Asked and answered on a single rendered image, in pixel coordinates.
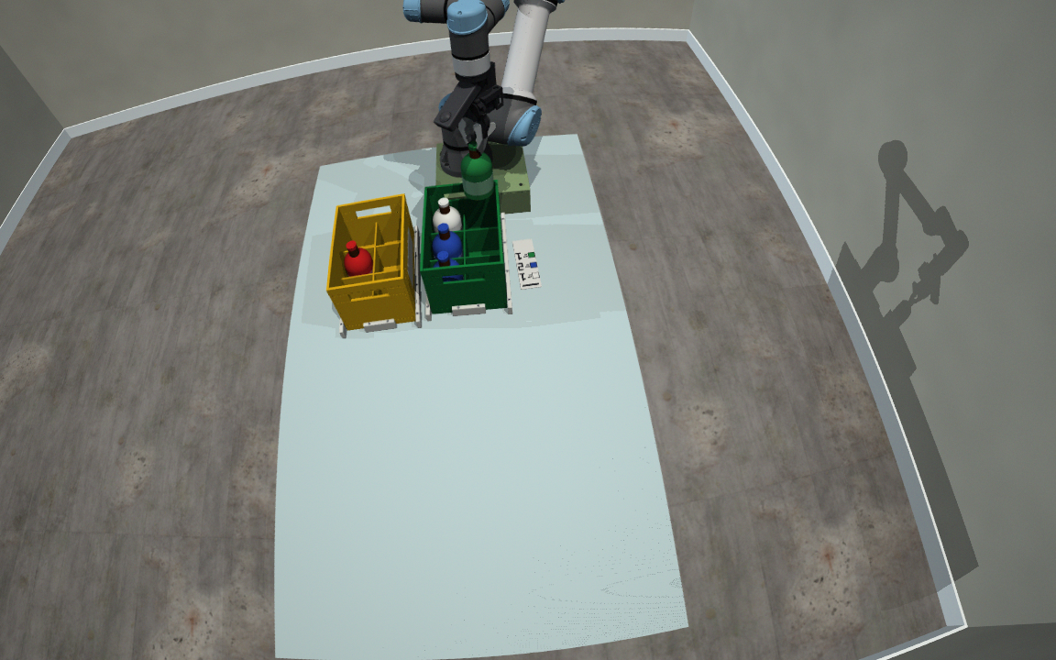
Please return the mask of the dark green crate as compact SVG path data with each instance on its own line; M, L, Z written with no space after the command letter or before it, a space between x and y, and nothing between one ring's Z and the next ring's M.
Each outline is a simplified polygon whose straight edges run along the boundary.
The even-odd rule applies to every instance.
M461 216L464 230L454 233L461 238L464 257L454 258L458 266L433 268L437 262L432 250L437 235L433 225L433 216L439 208L437 200L445 199L444 193L463 192L464 185L458 185L423 200L420 272L432 314L452 313L452 306L482 303L485 303L486 310L507 308L498 192L494 191L490 197L480 201L449 200L449 206L454 206ZM456 275L464 275L464 280L444 281L444 276Z

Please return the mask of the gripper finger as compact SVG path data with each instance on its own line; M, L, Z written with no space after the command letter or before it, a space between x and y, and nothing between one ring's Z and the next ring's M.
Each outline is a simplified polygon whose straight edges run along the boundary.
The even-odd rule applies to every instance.
M473 129L475 131L475 135L477 135L477 138L475 138L475 142L477 142L478 153L480 153L480 154L485 153L485 147L487 145L487 139L490 136L490 134L493 133L493 131L495 130L495 126L496 126L496 124L490 122L490 119L488 118L487 113L482 112L482 110L480 110L480 118L473 126Z
M474 131L473 126L475 124L477 124L477 121L473 122L473 120L470 120L470 118L463 117L460 122L458 122L457 125L458 131L460 131L467 147L469 143L472 142L472 137L470 137L470 134L472 134L472 131Z

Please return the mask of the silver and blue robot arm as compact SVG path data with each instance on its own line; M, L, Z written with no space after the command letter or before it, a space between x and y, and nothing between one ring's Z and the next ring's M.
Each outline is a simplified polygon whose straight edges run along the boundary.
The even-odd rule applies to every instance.
M546 22L549 14L557 11L557 3L565 3L565 0L514 0L517 14L501 83L504 102L502 108L487 114L489 121L496 124L487 142L524 147L534 139L542 115L533 94L534 83ZM490 69L488 33L508 8L510 0L403 1L408 21L447 24L454 71L464 78L475 78ZM458 81L456 89L439 103L439 113L434 119L444 129L441 168L445 174L453 177L463 177L461 161L469 153L457 125L478 93L479 84Z

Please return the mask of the white bottle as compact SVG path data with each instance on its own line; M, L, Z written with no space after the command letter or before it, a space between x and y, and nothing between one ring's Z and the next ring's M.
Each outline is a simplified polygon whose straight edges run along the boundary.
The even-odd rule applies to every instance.
M436 210L433 216L434 232L437 233L437 226L440 223L447 223L449 231L464 230L461 216L454 206L449 206L448 199L440 199L437 201L437 204L439 204L439 209Z

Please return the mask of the yellow crate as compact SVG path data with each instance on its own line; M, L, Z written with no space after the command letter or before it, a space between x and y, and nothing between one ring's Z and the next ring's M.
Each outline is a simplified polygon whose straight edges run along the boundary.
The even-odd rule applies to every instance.
M390 206L392 212L356 214L378 206ZM373 274L347 276L344 260L348 241L367 250ZM363 329L364 323L382 319L395 319L397 325L416 322L414 230L406 206L364 203L335 216L326 291L347 331Z

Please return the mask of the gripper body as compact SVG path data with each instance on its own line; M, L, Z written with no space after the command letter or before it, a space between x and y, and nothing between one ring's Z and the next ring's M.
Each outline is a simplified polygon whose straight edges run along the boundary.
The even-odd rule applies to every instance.
M475 122L480 118L480 110L482 112L489 114L491 110L494 110L495 108L498 110L503 107L502 87L496 86L495 62L491 61L489 70L483 72L480 76L475 76L475 78L464 78L464 76L458 75L456 72L456 79L463 81L463 83L477 83L480 86L480 93L478 93L475 100L469 109L467 109L464 117L472 118L473 122Z

